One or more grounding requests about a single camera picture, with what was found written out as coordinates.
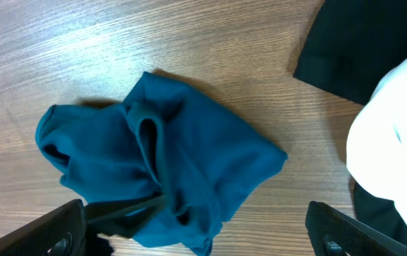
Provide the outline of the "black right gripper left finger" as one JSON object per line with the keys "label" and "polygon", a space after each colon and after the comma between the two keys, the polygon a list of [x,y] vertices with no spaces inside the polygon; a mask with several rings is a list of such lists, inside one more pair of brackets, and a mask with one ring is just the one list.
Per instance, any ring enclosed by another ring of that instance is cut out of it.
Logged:
{"label": "black right gripper left finger", "polygon": [[87,220],[80,199],[0,238],[0,256],[72,256],[85,253]]}

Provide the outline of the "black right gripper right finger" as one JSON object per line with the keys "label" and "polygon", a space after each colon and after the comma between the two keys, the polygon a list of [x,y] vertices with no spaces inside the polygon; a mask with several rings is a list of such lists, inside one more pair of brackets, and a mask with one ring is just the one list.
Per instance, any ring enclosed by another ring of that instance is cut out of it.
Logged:
{"label": "black right gripper right finger", "polygon": [[407,246],[329,205],[311,201],[305,218],[316,256],[407,256]]}

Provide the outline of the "dark blue shirt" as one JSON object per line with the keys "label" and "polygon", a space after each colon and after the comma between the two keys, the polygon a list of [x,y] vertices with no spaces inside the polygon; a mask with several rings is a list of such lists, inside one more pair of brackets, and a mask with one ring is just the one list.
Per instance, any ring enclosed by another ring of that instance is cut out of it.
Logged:
{"label": "dark blue shirt", "polygon": [[183,244],[196,255],[287,154],[193,87],[144,73],[123,102],[54,105],[36,144],[61,184],[90,203],[163,194],[167,207],[135,234],[145,247]]}

